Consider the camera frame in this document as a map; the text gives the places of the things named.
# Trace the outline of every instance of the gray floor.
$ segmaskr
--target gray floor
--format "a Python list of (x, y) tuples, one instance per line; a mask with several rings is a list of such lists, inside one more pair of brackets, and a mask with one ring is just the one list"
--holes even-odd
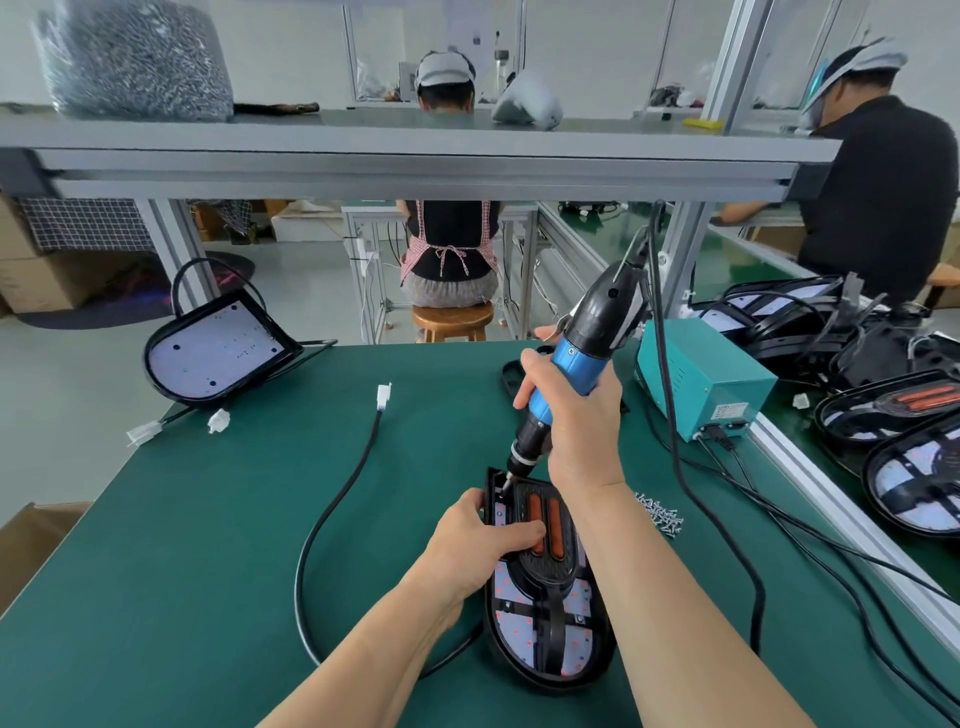
[[(211, 247), (256, 263), (254, 282), (270, 313), (295, 338), (361, 343), (341, 243)], [(388, 296), (403, 301), (396, 270), (387, 268), (386, 274)], [(533, 323), (553, 319), (535, 296)], [(408, 311), (392, 313), (388, 322), (393, 328), (384, 331), (383, 343), (414, 341)], [(960, 338), (960, 309), (938, 312), (934, 322)], [(52, 331), (0, 319), (0, 523), (30, 501), (94, 499), (116, 475), (132, 454), (127, 430), (157, 419), (169, 406), (140, 364), (143, 344), (160, 324)], [(494, 322), (488, 338), (507, 339), (509, 333)]]

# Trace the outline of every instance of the white helmet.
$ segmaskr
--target white helmet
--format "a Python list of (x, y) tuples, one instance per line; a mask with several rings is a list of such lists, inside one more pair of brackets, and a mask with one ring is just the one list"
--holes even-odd
[(806, 100), (801, 106), (800, 113), (804, 121), (803, 126), (816, 129), (824, 115), (824, 95), (827, 90), (841, 78), (852, 71), (874, 71), (881, 68), (900, 70), (906, 65), (906, 52), (900, 48), (892, 37), (880, 37), (869, 45), (861, 48), (849, 61), (837, 68), (827, 78), (824, 78), (830, 62), (825, 62), (806, 93)]
[(421, 86), (465, 84), (476, 81), (476, 70), (458, 51), (431, 51), (417, 66), (417, 90)]

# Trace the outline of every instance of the white cap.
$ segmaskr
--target white cap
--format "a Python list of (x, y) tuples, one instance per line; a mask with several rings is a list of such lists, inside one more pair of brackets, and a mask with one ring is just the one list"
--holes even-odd
[(874, 71), (881, 68), (900, 70), (906, 65), (907, 60), (906, 52), (893, 37), (879, 37), (874, 42), (861, 48), (853, 58), (837, 68), (829, 78), (815, 79), (800, 111), (801, 113), (809, 111), (820, 97), (827, 93), (827, 89), (851, 71)]
[(428, 53), (417, 66), (417, 88), (422, 85), (474, 82), (476, 73), (467, 57), (456, 51)]

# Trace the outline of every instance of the wire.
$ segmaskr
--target wire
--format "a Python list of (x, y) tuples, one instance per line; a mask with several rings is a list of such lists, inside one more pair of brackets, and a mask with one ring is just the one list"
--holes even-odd
[(161, 427), (164, 427), (164, 426), (167, 426), (168, 424), (170, 424), (170, 423), (172, 423), (172, 422), (176, 422), (176, 421), (179, 420), (181, 417), (183, 417), (183, 415), (188, 415), (188, 414), (190, 414), (191, 412), (193, 412), (193, 411), (196, 410), (196, 409), (197, 409), (197, 408), (194, 407), (194, 406), (192, 406), (192, 405), (187, 405), (187, 406), (185, 406), (182, 410), (179, 410), (179, 411), (177, 411), (177, 412), (174, 412), (172, 415), (167, 415), (167, 416), (164, 417), (162, 420), (160, 420), (160, 426), (161, 426)]
[(394, 260), (396, 261), (396, 264), (399, 265), (399, 264), (400, 264), (400, 253), (399, 253), (399, 249), (400, 249), (400, 240), (399, 240), (399, 238), (400, 238), (400, 235), (399, 235), (399, 231), (397, 232), (396, 238), (397, 238), (396, 247), (394, 247), (394, 237), (393, 237), (392, 235), (390, 235), (390, 223), (387, 223), (387, 240), (390, 242), (390, 252), (391, 252), (391, 254), (394, 256)]
[[(713, 462), (716, 463), (717, 467), (720, 468), (720, 470), (725, 475), (730, 476), (731, 475), (730, 471), (727, 470), (726, 466), (724, 466), (724, 464), (720, 461), (720, 458), (717, 457), (717, 454), (713, 451), (713, 449), (711, 449), (704, 440), (701, 440), (700, 443), (703, 446), (704, 450), (706, 450), (707, 453), (710, 455), (710, 457), (713, 459)], [(729, 452), (732, 455), (733, 459), (736, 461), (737, 467), (743, 473), (743, 476), (747, 481), (747, 487), (749, 487), (749, 489), (753, 493), (760, 495), (760, 491), (757, 488), (756, 484), (754, 483), (754, 480), (751, 478), (750, 472), (747, 470), (747, 467), (744, 464), (743, 460), (741, 459), (740, 454), (736, 451), (736, 449), (730, 449)], [(960, 721), (957, 721), (950, 714), (949, 710), (946, 707), (944, 707), (943, 704), (940, 703), (939, 700), (937, 700), (935, 697), (930, 695), (912, 677), (907, 675), (896, 663), (893, 662), (893, 660), (890, 659), (890, 656), (886, 653), (886, 651), (884, 651), (882, 645), (880, 644), (879, 640), (876, 637), (876, 632), (874, 631), (874, 627), (870, 622), (870, 615), (867, 612), (867, 608), (864, 606), (863, 601), (860, 599), (860, 596), (857, 593), (856, 589), (853, 587), (853, 585), (849, 581), (847, 581), (847, 579), (841, 576), (834, 568), (828, 565), (823, 559), (821, 559), (819, 556), (813, 553), (813, 551), (811, 551), (809, 547), (807, 547), (804, 543), (802, 543), (800, 539), (798, 539), (790, 531), (790, 529), (783, 524), (783, 520), (781, 519), (781, 517), (775, 515), (769, 510), (767, 511), (767, 515), (774, 521), (774, 523), (777, 524), (777, 526), (780, 528), (783, 534), (787, 537), (787, 539), (790, 540), (791, 543), (793, 543), (794, 546), (796, 546), (808, 559), (813, 561), (821, 569), (823, 569), (830, 576), (832, 576), (837, 581), (837, 583), (839, 583), (840, 586), (843, 587), (843, 589), (850, 595), (851, 599), (853, 600), (853, 603), (856, 605), (856, 610), (860, 619), (860, 625), (863, 627), (863, 632), (864, 632), (864, 636), (867, 639), (867, 643), (870, 645), (870, 648), (874, 651), (875, 655), (880, 659), (880, 661), (885, 666), (887, 666), (887, 668), (889, 668), (891, 672), (897, 675), (899, 679), (902, 680), (911, 690), (913, 690), (917, 695), (919, 695), (928, 705), (930, 705), (934, 710), (940, 713), (940, 715), (946, 718), (947, 721), (950, 723), (950, 725), (957, 726), (957, 728), (960, 728)], [(880, 598), (880, 595), (876, 592), (876, 590), (874, 589), (870, 581), (856, 568), (856, 566), (853, 563), (851, 563), (849, 557), (845, 553), (837, 549), (834, 549), (834, 550), (836, 551), (837, 555), (841, 559), (843, 559), (847, 567), (856, 575), (860, 583), (863, 584), (867, 588), (867, 590), (870, 592), (870, 595), (874, 600), (875, 605), (879, 609), (880, 613), (883, 615), (884, 620), (887, 622), (887, 625), (891, 628), (891, 631), (894, 633), (894, 636), (897, 638), (897, 641), (900, 643), (900, 646), (903, 648), (904, 652), (906, 652), (907, 657), (909, 658), (910, 662), (914, 665), (914, 667), (916, 667), (920, 671), (920, 673), (924, 677), (926, 677), (946, 697), (948, 697), (957, 705), (960, 705), (960, 700), (958, 700), (957, 697), (952, 692), (950, 692), (950, 690), (948, 690), (946, 686), (944, 686), (944, 684), (940, 682), (939, 679), (937, 679), (937, 677), (929, 670), (929, 668), (924, 664), (924, 662), (920, 659), (917, 653), (913, 650), (913, 647), (903, 636), (903, 633), (900, 631), (899, 626), (893, 619), (893, 615), (890, 614), (890, 611), (887, 609), (886, 604), (883, 603), (883, 600)]]
[[(713, 456), (713, 461), (714, 461), (726, 474), (730, 474), (730, 472), (724, 467), (723, 463), (720, 462), (719, 458), (716, 457), (716, 453), (714, 453), (712, 449), (708, 448), (706, 443), (704, 443), (704, 448), (707, 450), (707, 452), (710, 453), (711, 456)], [(736, 449), (733, 449), (733, 450), (730, 451), (730, 454), (733, 456), (733, 460), (736, 462), (737, 467), (738, 467), (738, 468), (740, 469), (740, 471), (743, 473), (743, 477), (744, 477), (744, 479), (747, 481), (747, 486), (748, 486), (752, 491), (754, 491), (755, 493), (759, 493), (759, 489), (757, 488), (756, 484), (754, 483), (753, 478), (750, 476), (750, 472), (747, 470), (747, 466), (744, 464), (743, 460), (741, 459), (740, 453), (737, 452)], [(768, 515), (770, 515), (770, 517), (777, 522), (777, 525), (780, 527), (780, 529), (787, 535), (787, 537), (788, 537), (799, 549), (801, 549), (807, 556), (809, 556), (811, 559), (813, 559), (815, 562), (817, 562), (817, 564), (819, 564), (827, 573), (829, 573), (831, 576), (833, 576), (835, 579), (837, 579), (837, 581), (841, 582), (841, 584), (843, 585), (844, 589), (846, 589), (846, 590), (851, 594), (851, 597), (853, 598), (853, 601), (856, 602), (857, 608), (858, 608), (858, 610), (860, 611), (861, 617), (866, 621), (866, 624), (864, 624), (864, 630), (865, 630), (865, 632), (868, 633), (868, 640), (871, 640), (872, 642), (875, 642), (875, 641), (876, 641), (876, 636), (874, 636), (874, 635), (872, 634), (872, 633), (873, 633), (873, 630), (870, 628), (870, 621), (869, 621), (869, 618), (867, 618), (867, 616), (866, 616), (866, 610), (863, 608), (863, 605), (860, 603), (859, 599), (857, 598), (857, 596), (856, 596), (855, 592), (853, 591), (853, 588), (850, 586), (850, 584), (848, 584), (848, 583), (843, 579), (843, 577), (841, 577), (839, 574), (837, 574), (833, 569), (831, 569), (827, 564), (825, 564), (821, 559), (819, 559), (815, 554), (813, 554), (813, 553), (809, 550), (809, 548), (807, 548), (804, 544), (800, 543), (800, 541), (797, 539), (797, 537), (794, 536), (794, 534), (792, 534), (792, 533), (786, 528), (786, 526), (784, 526), (783, 523), (782, 523), (776, 516), (774, 516), (773, 514), (769, 513), (769, 511), (768, 511)], [(853, 574), (856, 576), (857, 580), (863, 585), (864, 589), (866, 589), (867, 592), (870, 594), (870, 597), (873, 599), (873, 601), (874, 601), (877, 609), (878, 609), (879, 612), (883, 615), (883, 619), (884, 619), (884, 621), (886, 621), (887, 626), (890, 628), (890, 631), (893, 632), (894, 637), (897, 639), (897, 642), (900, 643), (900, 647), (903, 648), (903, 651), (906, 653), (907, 658), (910, 660), (911, 663), (913, 663), (914, 667), (916, 667), (916, 668), (920, 671), (920, 673), (921, 673), (927, 680), (929, 680), (929, 681), (937, 688), (937, 690), (939, 690), (940, 692), (942, 692), (942, 693), (943, 693), (947, 698), (949, 698), (955, 705), (960, 706), (960, 698), (958, 698), (958, 697), (957, 697), (953, 692), (951, 692), (942, 682), (940, 682), (940, 680), (937, 678), (937, 676), (934, 675), (934, 674), (930, 671), (929, 667), (926, 666), (926, 664), (924, 663), (924, 661), (921, 660), (921, 659), (920, 659), (920, 656), (916, 653), (916, 651), (914, 651), (913, 646), (910, 644), (910, 642), (909, 642), (909, 641), (906, 639), (906, 637), (903, 635), (903, 632), (900, 630), (900, 626), (897, 625), (897, 621), (894, 619), (893, 615), (890, 614), (890, 610), (887, 608), (887, 605), (883, 602), (883, 599), (880, 598), (879, 593), (878, 593), (878, 592), (876, 591), (876, 589), (874, 588), (874, 585), (870, 583), (870, 580), (863, 574), (863, 572), (862, 572), (860, 569), (858, 569), (858, 568), (856, 567), (856, 564), (854, 564), (854, 563), (850, 560), (850, 557), (849, 557), (846, 553), (844, 553), (843, 551), (841, 551), (841, 550), (839, 550), (839, 549), (837, 549), (837, 548), (835, 548), (835, 547), (831, 547), (831, 548), (833, 548), (833, 551), (837, 554), (837, 556), (838, 556), (841, 560), (843, 560), (844, 564), (847, 565), (847, 568), (850, 569), (850, 571), (853, 572)], [(878, 656), (881, 660), (883, 660), (884, 664), (886, 664), (887, 667), (889, 667), (891, 670), (893, 670), (893, 671), (894, 671), (897, 675), (899, 675), (900, 677), (903, 677), (902, 675), (900, 675), (900, 672), (899, 672), (896, 668), (894, 668), (893, 666), (891, 666), (891, 665), (887, 662), (887, 659), (885, 659), (885, 655), (881, 654), (881, 652), (878, 651), (878, 652), (877, 652), (877, 656)], [(907, 680), (906, 678), (904, 678), (904, 681), (907, 682), (908, 685), (910, 685), (909, 680)]]
[[(645, 385), (644, 385), (644, 382), (642, 381), (642, 379), (640, 380), (640, 384), (641, 384), (641, 386), (645, 386)], [(650, 428), (650, 431), (651, 431), (651, 433), (653, 434), (654, 439), (657, 440), (657, 442), (660, 444), (661, 447), (663, 447), (664, 449), (666, 449), (666, 450), (669, 451), (669, 450), (670, 450), (670, 447), (666, 444), (666, 442), (664, 442), (663, 438), (660, 436), (660, 433), (659, 433), (658, 430), (657, 430), (656, 425), (654, 424), (653, 417), (651, 416), (651, 413), (650, 413), (650, 404), (649, 404), (648, 398), (643, 398), (643, 404), (642, 404), (642, 406), (643, 406), (643, 414), (644, 414), (644, 417), (646, 418), (646, 421), (647, 421), (647, 426)], [(795, 522), (793, 522), (793, 521), (795, 521), (795, 519), (792, 519), (792, 517), (791, 517), (791, 519), (787, 519), (787, 518), (784, 517), (782, 514), (776, 514), (776, 515), (775, 515), (774, 509), (772, 509), (772, 508), (770, 508), (770, 507), (768, 507), (768, 506), (766, 505), (766, 498), (764, 498), (763, 495), (762, 495), (762, 494), (759, 492), (759, 490), (756, 488), (756, 485), (753, 483), (753, 480), (750, 478), (749, 473), (748, 473), (747, 470), (745, 469), (744, 464), (743, 464), (742, 460), (741, 460), (740, 457), (739, 457), (739, 453), (737, 453), (736, 450), (732, 450), (732, 451), (731, 451), (731, 454), (733, 455), (734, 459), (736, 460), (737, 465), (739, 466), (740, 470), (743, 471), (744, 476), (746, 477), (746, 479), (748, 480), (748, 482), (751, 483), (750, 488), (748, 488), (747, 486), (744, 486), (742, 483), (740, 483), (738, 480), (736, 480), (735, 478), (732, 477), (732, 475), (730, 474), (730, 472), (724, 467), (723, 463), (720, 462), (719, 458), (716, 456), (716, 453), (714, 453), (713, 450), (708, 447), (706, 441), (701, 440), (700, 443), (701, 443), (701, 445), (703, 446), (704, 450), (706, 450), (707, 453), (710, 455), (710, 457), (713, 458), (713, 461), (717, 464), (717, 466), (718, 466), (721, 470), (718, 471), (718, 470), (716, 470), (715, 468), (707, 465), (706, 463), (700, 463), (700, 462), (697, 462), (696, 460), (692, 460), (692, 459), (687, 458), (687, 457), (681, 456), (680, 459), (681, 459), (683, 462), (685, 462), (686, 465), (688, 465), (688, 466), (690, 466), (690, 467), (692, 467), (692, 468), (696, 468), (697, 470), (703, 471), (703, 472), (705, 472), (705, 473), (710, 473), (710, 474), (712, 474), (712, 475), (715, 475), (716, 477), (719, 477), (720, 479), (725, 480), (726, 482), (730, 483), (732, 486), (734, 486), (735, 488), (737, 488), (737, 489), (740, 490), (741, 492), (744, 492), (744, 495), (747, 495), (748, 497), (752, 497), (752, 500), (754, 501), (754, 503), (756, 503), (757, 505), (760, 505), (761, 507), (763, 507), (763, 508), (766, 510), (767, 514), (777, 522), (777, 524), (780, 526), (781, 530), (783, 530), (784, 533), (786, 533), (787, 537), (797, 546), (797, 548), (799, 548), (799, 549), (800, 549), (801, 551), (803, 551), (807, 556), (809, 556), (811, 559), (813, 559), (819, 566), (821, 566), (824, 570), (826, 570), (831, 576), (833, 576), (834, 578), (836, 578), (838, 581), (841, 581), (841, 582), (842, 582), (842, 586), (844, 586), (844, 589), (846, 589), (847, 592), (851, 594), (851, 597), (853, 598), (854, 602), (856, 603), (857, 610), (859, 611), (860, 616), (861, 616), (861, 623), (863, 623), (864, 621), (867, 621), (867, 623), (864, 624), (864, 631), (865, 631), (865, 633), (867, 634), (867, 640), (868, 640), (868, 642), (870, 642), (871, 648), (876, 652), (877, 657), (879, 657), (879, 659), (880, 659), (888, 668), (890, 668), (891, 671), (893, 671), (895, 674), (897, 674), (898, 677), (900, 677), (901, 679), (903, 679), (904, 682), (905, 682), (908, 686), (910, 686), (913, 690), (917, 691), (917, 693), (918, 693), (924, 700), (926, 700), (927, 703), (929, 703), (931, 706), (933, 706), (941, 715), (945, 716), (945, 717), (947, 718), (947, 720), (950, 721), (951, 725), (957, 725), (957, 723), (954, 721), (954, 719), (942, 709), (942, 706), (940, 706), (940, 705), (937, 704), (935, 701), (933, 701), (932, 698), (930, 698), (930, 696), (927, 695), (927, 694), (923, 691), (923, 689), (919, 688), (919, 686), (917, 686), (909, 676), (904, 675), (904, 674), (902, 673), (902, 670), (900, 670), (896, 665), (893, 665), (893, 664), (889, 661), (889, 657), (886, 655), (885, 652), (883, 652), (882, 647), (880, 647), (879, 643), (877, 642), (877, 640), (876, 640), (876, 634), (873, 632), (873, 628), (872, 628), (872, 626), (869, 624), (869, 617), (868, 617), (868, 616), (866, 615), (866, 613), (865, 613), (866, 610), (863, 608), (862, 602), (860, 602), (859, 597), (855, 594), (855, 592), (852, 591), (852, 587), (850, 587), (849, 583), (847, 583), (846, 580), (843, 579), (842, 576), (840, 576), (838, 573), (836, 573), (836, 572), (835, 572), (833, 569), (831, 569), (827, 564), (823, 563), (823, 562), (822, 562), (815, 554), (813, 554), (804, 544), (802, 544), (802, 543), (794, 536), (794, 534), (792, 534), (792, 533), (790, 533), (788, 530), (786, 530), (786, 528), (785, 528), (785, 526), (783, 526), (783, 523), (781, 522), (781, 520), (786, 521), (786, 522), (790, 522), (792, 525), (797, 525)], [(810, 535), (816, 537), (816, 538), (821, 538), (821, 537), (822, 537), (822, 534), (819, 534), (819, 533), (813, 533), (813, 532), (811, 532), (811, 531), (808, 531), (808, 533), (809, 533)], [(927, 680), (929, 680), (934, 686), (936, 686), (936, 688), (937, 688), (938, 690), (940, 690), (940, 692), (942, 692), (947, 698), (949, 698), (949, 699), (950, 699), (951, 701), (953, 701), (954, 703), (960, 705), (960, 702), (958, 702), (957, 696), (954, 695), (952, 692), (950, 692), (950, 691), (946, 688), (946, 686), (944, 686), (943, 683), (940, 682), (940, 680), (929, 670), (929, 668), (924, 664), (924, 662), (920, 659), (920, 657), (917, 655), (917, 653), (913, 650), (912, 646), (911, 646), (910, 643), (907, 641), (906, 637), (903, 635), (903, 633), (900, 631), (900, 628), (897, 626), (896, 622), (894, 621), (893, 615), (890, 614), (890, 611), (887, 609), (886, 605), (885, 605), (885, 604), (883, 603), (883, 601), (880, 599), (880, 596), (879, 596), (879, 594), (876, 592), (876, 589), (874, 589), (874, 586), (870, 583), (870, 581), (866, 578), (866, 576), (864, 576), (864, 574), (863, 574), (859, 569), (857, 569), (857, 568), (855, 567), (855, 565), (850, 561), (850, 559), (849, 559), (849, 557), (847, 556), (847, 553), (846, 553), (845, 551), (847, 551), (847, 552), (849, 552), (849, 553), (853, 553), (853, 555), (860, 556), (860, 557), (864, 557), (864, 558), (867, 557), (867, 555), (866, 555), (866, 554), (862, 554), (862, 553), (857, 553), (857, 552), (855, 552), (855, 549), (844, 549), (844, 548), (840, 547), (841, 545), (832, 543), (829, 539), (821, 538), (821, 540), (822, 540), (822, 541), (825, 541), (825, 543), (827, 543), (827, 544), (837, 553), (837, 555), (838, 555), (841, 559), (844, 560), (844, 563), (851, 569), (851, 571), (853, 571), (853, 573), (856, 575), (856, 577), (857, 577), (857, 579), (860, 581), (860, 583), (863, 584), (864, 588), (866, 588), (867, 591), (870, 593), (871, 597), (873, 598), (874, 602), (876, 603), (876, 606), (877, 606), (879, 612), (883, 615), (884, 620), (887, 622), (887, 625), (890, 627), (891, 632), (893, 632), (894, 637), (896, 637), (897, 641), (900, 643), (900, 646), (903, 648), (903, 651), (906, 653), (907, 657), (910, 659), (910, 662), (913, 663), (913, 665), (917, 668), (917, 670), (919, 670), (920, 673), (921, 673), (924, 677), (926, 677)], [(888, 566), (889, 568), (896, 569), (895, 567), (893, 567), (893, 565), (888, 565), (888, 564), (881, 564), (881, 565), (882, 565), (882, 566)], [(924, 583), (924, 586), (927, 586), (928, 589), (931, 589), (932, 591), (937, 591), (937, 590), (935, 590), (933, 587), (931, 587), (931, 586), (928, 585), (928, 584), (925, 584), (925, 583)]]
[(170, 306), (173, 308), (174, 316), (179, 318), (183, 315), (183, 309), (180, 307), (180, 286), (183, 284), (183, 277), (186, 275), (186, 272), (190, 270), (195, 265), (200, 265), (201, 263), (216, 263), (221, 268), (226, 268), (236, 277), (243, 281), (244, 285), (249, 287), (253, 293), (256, 294), (256, 297), (260, 300), (260, 306), (264, 311), (267, 310), (267, 302), (263, 299), (263, 294), (253, 285), (249, 280), (244, 278), (243, 274), (240, 273), (232, 265), (226, 264), (223, 260), (220, 260), (215, 257), (195, 257), (187, 260), (177, 271), (177, 274), (174, 276), (173, 282), (170, 284)]
[[(294, 616), (297, 619), (297, 631), (300, 632), (300, 641), (303, 642), (303, 647), (306, 649), (307, 654), (310, 656), (310, 659), (313, 660), (315, 665), (322, 663), (324, 658), (321, 657), (320, 650), (317, 648), (317, 645), (313, 640), (313, 635), (310, 633), (310, 626), (307, 624), (306, 620), (306, 611), (303, 608), (303, 573), (306, 570), (307, 557), (310, 555), (310, 548), (313, 546), (313, 542), (316, 541), (317, 534), (320, 533), (320, 529), (323, 528), (324, 523), (326, 523), (327, 519), (330, 518), (330, 515), (333, 513), (336, 507), (340, 505), (340, 501), (343, 500), (347, 493), (350, 492), (350, 489), (360, 477), (360, 473), (363, 471), (364, 466), (367, 465), (367, 460), (370, 457), (371, 450), (373, 449), (373, 443), (376, 441), (376, 435), (380, 431), (380, 420), (382, 417), (383, 410), (377, 407), (376, 416), (373, 418), (373, 426), (370, 430), (370, 437), (367, 439), (367, 444), (363, 448), (363, 453), (360, 455), (360, 460), (357, 461), (357, 465), (353, 469), (353, 473), (351, 473), (350, 477), (347, 478), (347, 482), (344, 483), (344, 486), (340, 489), (340, 492), (333, 497), (333, 500), (330, 501), (326, 506), (320, 517), (317, 519), (317, 522), (313, 524), (313, 528), (310, 529), (310, 533), (307, 535), (306, 541), (303, 542), (303, 548), (300, 550), (300, 558), (297, 560), (297, 574), (294, 577)], [(420, 673), (419, 679), (422, 680), (425, 677), (429, 677), (441, 667), (449, 665), (449, 663), (451, 663), (468, 647), (475, 643), (480, 638), (481, 634), (483, 634), (483, 621), (475, 624), (472, 629), (470, 629), (469, 634), (434, 665), (424, 667)]]
[(764, 586), (763, 580), (760, 578), (760, 575), (756, 571), (753, 563), (747, 558), (747, 555), (743, 552), (743, 549), (740, 548), (740, 545), (733, 538), (724, 523), (715, 513), (713, 513), (713, 511), (707, 507), (702, 500), (700, 500), (700, 497), (697, 496), (697, 494), (694, 493), (690, 488), (689, 484), (686, 482), (684, 467), (681, 465), (680, 441), (677, 435), (677, 410), (673, 401), (673, 385), (670, 381), (670, 368), (667, 364), (666, 335), (663, 325), (663, 301), (660, 299), (660, 266), (657, 265), (655, 251), (653, 250), (654, 241), (657, 239), (660, 233), (660, 224), (658, 218), (661, 217), (661, 214), (658, 214), (658, 211), (656, 210), (658, 205), (661, 205), (661, 203), (655, 203), (655, 209), (652, 211), (650, 216), (649, 245), (651, 246), (650, 254), (652, 258), (652, 264), (647, 266), (651, 278), (649, 281), (650, 285), (648, 286), (650, 289), (650, 295), (647, 297), (647, 300), (651, 302), (651, 310), (653, 312), (654, 332), (656, 333), (657, 344), (657, 360), (660, 364), (660, 379), (663, 383), (663, 400), (665, 402), (666, 419), (669, 425), (669, 450), (673, 463), (673, 473), (686, 496), (693, 501), (694, 505), (700, 509), (700, 511), (713, 524), (713, 527), (717, 529), (717, 532), (719, 532), (720, 536), (726, 542), (727, 546), (733, 552), (733, 555), (736, 557), (737, 561), (739, 561), (743, 566), (744, 570), (750, 576), (750, 580), (754, 584), (754, 609), (750, 617), (750, 648), (757, 656), (759, 656), (761, 634), (763, 630), (763, 613), (766, 609), (767, 602), (766, 587)]

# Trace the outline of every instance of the plastic bag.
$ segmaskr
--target plastic bag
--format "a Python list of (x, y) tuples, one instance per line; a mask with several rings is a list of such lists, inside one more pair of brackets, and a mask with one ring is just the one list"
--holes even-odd
[(41, 12), (54, 108), (81, 118), (225, 121), (233, 89), (205, 12), (172, 0), (74, 0)]
[(357, 59), (357, 101), (383, 101), (394, 90), (380, 81), (369, 63)]

